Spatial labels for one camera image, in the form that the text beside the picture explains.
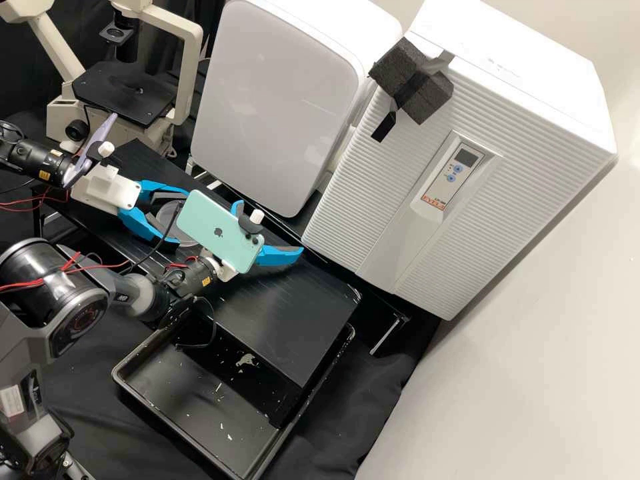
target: red wire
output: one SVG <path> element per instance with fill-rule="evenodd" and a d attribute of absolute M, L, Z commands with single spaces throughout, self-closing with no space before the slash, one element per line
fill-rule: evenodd
<path fill-rule="evenodd" d="M 20 282 L 20 283 L 11 283 L 9 285 L 3 285 L 0 287 L 0 291 L 4 291 L 6 289 L 14 288 L 14 287 L 36 287 L 44 283 L 42 278 L 38 278 L 36 280 L 28 281 L 28 282 Z"/>
<path fill-rule="evenodd" d="M 10 212 L 30 212 L 30 211 L 34 211 L 34 210 L 38 210 L 38 208 L 42 207 L 42 204 L 44 203 L 45 200 L 49 200 L 49 201 L 54 201 L 54 202 L 58 202 L 58 203 L 66 203 L 69 201 L 69 191 L 67 190 L 66 192 L 66 196 L 64 200 L 60 200 L 54 197 L 48 197 L 47 194 L 49 193 L 49 190 L 51 190 L 51 187 L 48 187 L 44 193 L 42 195 L 38 195 L 36 197 L 29 197 L 26 199 L 22 199 L 22 200 L 14 200 L 14 201 L 10 201 L 10 202 L 4 202 L 4 203 L 0 203 L 0 210 L 3 211 L 10 211 Z M 17 205 L 20 203 L 25 203 L 25 202 L 30 202 L 33 200 L 40 200 L 40 202 L 38 203 L 38 205 L 36 205 L 35 207 L 32 208 L 28 208 L 28 209 L 12 209 L 12 208 L 8 208 L 8 205 Z"/>
<path fill-rule="evenodd" d="M 184 263 L 170 263 L 165 267 L 165 271 L 169 270 L 172 267 L 175 267 L 175 268 L 187 268 L 188 265 L 185 265 Z"/>
<path fill-rule="evenodd" d="M 80 252 L 74 253 L 73 256 L 69 260 L 67 260 L 67 262 L 62 267 L 60 267 L 60 270 L 62 271 L 67 270 L 71 266 L 71 264 L 78 259 L 79 256 L 80 256 Z"/>
<path fill-rule="evenodd" d="M 130 262 L 130 260 L 125 260 L 122 263 L 118 263 L 117 265 L 90 265 L 89 267 L 81 267 L 78 269 L 73 269 L 73 270 L 67 270 L 66 273 L 76 273 L 79 271 L 84 271 L 84 270 L 93 270 L 96 268 L 118 268 L 118 267 L 124 267 L 126 264 L 128 264 Z"/>

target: black tabletop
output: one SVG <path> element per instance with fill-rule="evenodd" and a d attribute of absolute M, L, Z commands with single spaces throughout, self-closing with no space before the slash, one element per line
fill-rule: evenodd
<path fill-rule="evenodd" d="M 139 141 L 118 148 L 114 155 L 122 161 L 120 174 L 130 179 L 197 189 L 229 207 L 229 202 Z M 50 206 L 131 261 L 140 260 L 152 249 L 112 215 L 75 201 Z M 286 245 L 273 232 L 264 230 L 263 235 L 267 244 Z M 156 252 L 141 268 L 157 277 L 169 263 L 184 261 L 198 252 L 199 247 Z M 226 284 L 218 282 L 207 297 L 222 328 L 301 387 L 306 386 L 359 301 L 359 294 L 350 286 L 308 262 L 305 255 L 283 271 L 254 267 Z"/>

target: orange label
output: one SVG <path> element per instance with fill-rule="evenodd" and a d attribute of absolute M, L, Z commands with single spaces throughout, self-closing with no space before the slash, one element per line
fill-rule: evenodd
<path fill-rule="evenodd" d="M 430 205 L 433 205 L 434 207 L 436 207 L 438 210 L 444 210 L 446 207 L 446 204 L 442 203 L 439 200 L 436 199 L 432 199 L 431 197 L 428 197 L 427 194 L 424 194 L 422 196 L 422 200 L 427 202 Z"/>

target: ribbed white panel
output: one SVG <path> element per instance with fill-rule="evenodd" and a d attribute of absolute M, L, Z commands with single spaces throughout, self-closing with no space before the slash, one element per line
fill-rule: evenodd
<path fill-rule="evenodd" d="M 382 143 L 371 138 L 389 108 L 388 95 L 378 89 L 303 236 L 310 248 L 356 271 L 382 234 L 404 234 L 385 228 L 451 130 L 500 154 L 500 166 L 446 231 L 437 232 L 394 292 L 444 319 L 613 157 L 494 92 L 448 76 L 453 98 L 422 126 L 400 111 Z"/>

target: plastic tray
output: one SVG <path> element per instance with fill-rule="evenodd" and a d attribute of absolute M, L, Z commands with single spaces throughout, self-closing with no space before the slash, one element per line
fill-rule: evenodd
<path fill-rule="evenodd" d="M 257 480 L 352 340 L 340 332 L 281 429 L 172 341 L 185 323 L 152 333 L 116 365 L 115 382 L 232 479 Z"/>

